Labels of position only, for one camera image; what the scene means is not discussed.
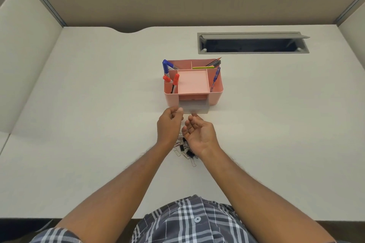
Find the pink plastic desk organizer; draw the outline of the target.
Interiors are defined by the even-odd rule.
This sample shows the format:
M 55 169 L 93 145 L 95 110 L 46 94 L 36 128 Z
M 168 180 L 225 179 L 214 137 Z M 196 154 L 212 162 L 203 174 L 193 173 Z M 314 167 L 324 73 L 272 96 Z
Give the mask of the pink plastic desk organizer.
M 215 82 L 213 92 L 210 87 L 218 67 L 214 69 L 192 69 L 194 66 L 206 66 L 210 62 L 216 60 L 197 59 L 197 60 L 170 60 L 178 70 L 169 68 L 169 76 L 173 80 L 177 73 L 180 74 L 179 83 L 174 94 L 171 94 L 172 83 L 164 81 L 164 94 L 169 107 L 178 106 L 180 100 L 209 100 L 209 105 L 215 106 L 219 102 L 223 93 L 223 83 L 221 79 L 221 71 Z

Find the person's right forearm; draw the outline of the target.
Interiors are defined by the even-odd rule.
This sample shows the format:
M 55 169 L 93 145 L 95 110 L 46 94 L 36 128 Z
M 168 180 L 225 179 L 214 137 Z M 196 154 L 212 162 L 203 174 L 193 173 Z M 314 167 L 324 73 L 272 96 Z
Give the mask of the person's right forearm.
M 316 221 L 251 177 L 221 148 L 198 157 L 258 243 L 334 243 Z

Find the white side partition panel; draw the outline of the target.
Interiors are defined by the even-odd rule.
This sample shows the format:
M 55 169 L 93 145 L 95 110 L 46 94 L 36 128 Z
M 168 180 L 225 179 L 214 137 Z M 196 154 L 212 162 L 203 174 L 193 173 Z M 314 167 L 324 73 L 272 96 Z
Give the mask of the white side partition panel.
M 0 132 L 12 132 L 61 31 L 40 0 L 0 6 Z
M 365 70 L 365 3 L 339 29 Z

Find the person's left hand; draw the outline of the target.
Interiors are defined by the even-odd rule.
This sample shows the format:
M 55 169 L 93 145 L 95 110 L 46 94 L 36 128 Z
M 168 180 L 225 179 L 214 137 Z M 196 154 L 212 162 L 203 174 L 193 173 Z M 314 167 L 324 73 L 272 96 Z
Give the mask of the person's left hand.
M 168 107 L 157 122 L 157 145 L 171 151 L 180 133 L 181 122 L 174 121 L 174 112 L 181 107 Z

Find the person's left forearm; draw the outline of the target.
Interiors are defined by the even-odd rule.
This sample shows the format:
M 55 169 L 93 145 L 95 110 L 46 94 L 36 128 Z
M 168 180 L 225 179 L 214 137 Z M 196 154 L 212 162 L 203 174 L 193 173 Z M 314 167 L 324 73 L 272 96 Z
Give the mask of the person's left forearm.
M 139 208 L 156 172 L 173 149 L 157 142 L 123 172 L 96 190 L 57 225 L 83 243 L 115 243 Z

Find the grey plaid shirt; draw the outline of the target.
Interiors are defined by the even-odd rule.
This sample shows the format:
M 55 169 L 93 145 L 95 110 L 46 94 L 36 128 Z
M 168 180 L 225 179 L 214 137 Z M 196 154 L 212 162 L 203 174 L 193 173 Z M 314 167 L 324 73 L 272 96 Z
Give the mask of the grey plaid shirt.
M 193 195 L 146 214 L 129 243 L 258 243 L 232 206 Z

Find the pile of binder and paper clips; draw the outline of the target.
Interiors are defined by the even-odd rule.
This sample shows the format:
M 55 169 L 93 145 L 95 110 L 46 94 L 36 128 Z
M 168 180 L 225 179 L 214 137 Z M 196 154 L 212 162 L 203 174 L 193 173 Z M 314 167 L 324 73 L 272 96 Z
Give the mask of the pile of binder and paper clips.
M 179 133 L 176 143 L 174 144 L 173 151 L 175 154 L 180 157 L 183 156 L 187 160 L 189 160 L 193 167 L 196 167 L 196 160 L 198 156 L 192 151 L 189 146 L 189 143 L 184 138 L 182 132 Z

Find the blue ballpoint pen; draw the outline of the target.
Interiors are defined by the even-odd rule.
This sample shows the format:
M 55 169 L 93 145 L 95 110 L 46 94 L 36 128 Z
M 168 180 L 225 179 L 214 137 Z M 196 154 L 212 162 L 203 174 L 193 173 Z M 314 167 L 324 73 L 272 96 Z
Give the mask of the blue ballpoint pen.
M 220 68 L 220 67 L 218 67 L 218 68 L 217 68 L 217 71 L 216 71 L 216 73 L 215 73 L 215 76 L 214 76 L 214 78 L 213 78 L 212 85 L 211 85 L 211 87 L 210 87 L 210 92 L 213 92 L 213 88 L 214 88 L 214 85 L 215 85 L 216 80 L 218 79 L 218 76 L 219 76 L 219 74 L 220 74 L 220 71 L 221 71 L 221 68 Z

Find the person's right hand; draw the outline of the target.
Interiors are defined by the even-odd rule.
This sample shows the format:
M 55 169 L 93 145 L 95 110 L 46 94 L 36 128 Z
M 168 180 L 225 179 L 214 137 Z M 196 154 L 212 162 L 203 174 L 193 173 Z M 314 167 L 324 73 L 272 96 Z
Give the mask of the person's right hand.
M 190 115 L 181 132 L 198 158 L 205 161 L 213 154 L 222 151 L 213 124 L 208 121 L 206 124 L 192 124 L 191 120 Z

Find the translucent grey organizer drawer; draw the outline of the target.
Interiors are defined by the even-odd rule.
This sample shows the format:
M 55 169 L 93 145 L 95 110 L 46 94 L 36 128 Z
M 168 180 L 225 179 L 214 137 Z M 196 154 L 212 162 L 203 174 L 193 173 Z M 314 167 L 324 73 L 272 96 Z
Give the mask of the translucent grey organizer drawer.
M 184 114 L 207 114 L 209 112 L 209 100 L 180 100 L 179 107 L 183 108 Z

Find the red cap marker black body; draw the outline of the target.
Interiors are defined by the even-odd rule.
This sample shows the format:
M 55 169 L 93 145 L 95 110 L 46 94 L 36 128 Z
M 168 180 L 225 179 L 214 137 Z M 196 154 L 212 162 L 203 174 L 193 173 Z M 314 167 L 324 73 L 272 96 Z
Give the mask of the red cap marker black body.
M 173 85 L 172 85 L 172 89 L 171 89 L 171 94 L 174 94 L 176 89 L 177 89 L 177 86 L 178 86 L 178 83 L 179 83 L 179 77 L 180 77 L 180 74 L 177 73 L 174 77 L 174 80 L 173 80 Z

